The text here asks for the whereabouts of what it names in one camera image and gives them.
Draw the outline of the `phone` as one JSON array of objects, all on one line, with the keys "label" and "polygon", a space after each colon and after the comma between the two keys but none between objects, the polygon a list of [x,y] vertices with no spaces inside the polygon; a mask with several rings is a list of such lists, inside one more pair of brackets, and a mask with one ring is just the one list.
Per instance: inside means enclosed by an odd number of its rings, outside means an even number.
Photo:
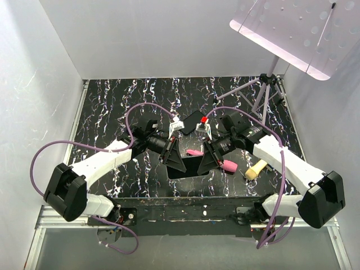
[{"label": "phone", "polygon": [[182,161],[186,167],[185,172],[181,172],[174,168],[167,167],[166,171],[169,179],[181,179],[181,178],[192,178],[198,176],[206,176],[209,174],[209,171],[204,172],[203,174],[199,174],[197,172],[202,156],[187,156],[183,157]]}]

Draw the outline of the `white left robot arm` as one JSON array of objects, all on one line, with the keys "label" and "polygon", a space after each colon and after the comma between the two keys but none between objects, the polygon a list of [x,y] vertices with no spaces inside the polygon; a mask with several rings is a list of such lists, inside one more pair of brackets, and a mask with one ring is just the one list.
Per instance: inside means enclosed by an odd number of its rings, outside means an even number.
[{"label": "white left robot arm", "polygon": [[146,150],[159,154],[160,162],[168,168],[186,172],[178,140],[172,135],[182,128],[184,123],[174,117],[169,125],[170,135],[164,138],[159,134],[157,121],[149,120],[142,127],[133,126],[104,151],[71,166],[61,163],[53,171],[43,196],[45,202],[68,222],[81,215],[96,215],[108,225],[119,223],[121,206],[108,196],[88,193],[89,188],[109,171]]}]

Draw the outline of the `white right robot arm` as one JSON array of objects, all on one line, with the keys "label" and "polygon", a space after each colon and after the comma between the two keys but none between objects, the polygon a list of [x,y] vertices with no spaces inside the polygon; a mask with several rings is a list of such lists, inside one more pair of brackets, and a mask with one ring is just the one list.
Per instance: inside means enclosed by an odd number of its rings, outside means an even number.
[{"label": "white right robot arm", "polygon": [[204,132],[204,153],[198,167],[203,174],[224,164],[224,155],[242,149],[265,161],[297,189],[298,195],[267,194],[244,213],[236,214],[243,222],[270,222],[275,215],[301,218],[313,228],[321,228],[345,207],[342,177],[335,171],[325,173],[280,146],[280,140],[261,125],[250,126],[233,113],[221,118],[226,129],[213,139],[207,117],[202,117],[196,130]]}]

